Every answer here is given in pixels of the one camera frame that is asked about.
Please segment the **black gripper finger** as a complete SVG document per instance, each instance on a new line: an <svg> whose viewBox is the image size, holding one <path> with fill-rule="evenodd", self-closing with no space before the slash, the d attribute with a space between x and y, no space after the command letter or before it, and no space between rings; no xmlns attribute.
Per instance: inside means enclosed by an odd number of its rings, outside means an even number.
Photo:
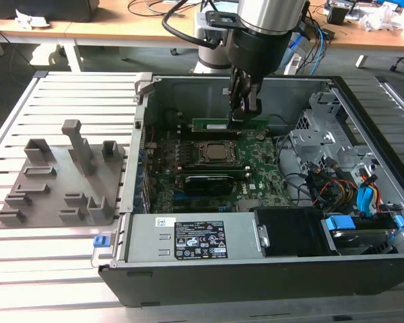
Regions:
<svg viewBox="0 0 404 323"><path fill-rule="evenodd" d="M245 73L242 84L242 111L244 118L255 118L261 113L261 101L258 99L260 90L261 82Z"/></svg>
<svg viewBox="0 0 404 323"><path fill-rule="evenodd" d="M240 109L243 77L244 73L239 68L234 67L232 69L229 86L229 96L230 96L230 112L228 117L229 121L233 121L235 119L235 114Z"/></svg>

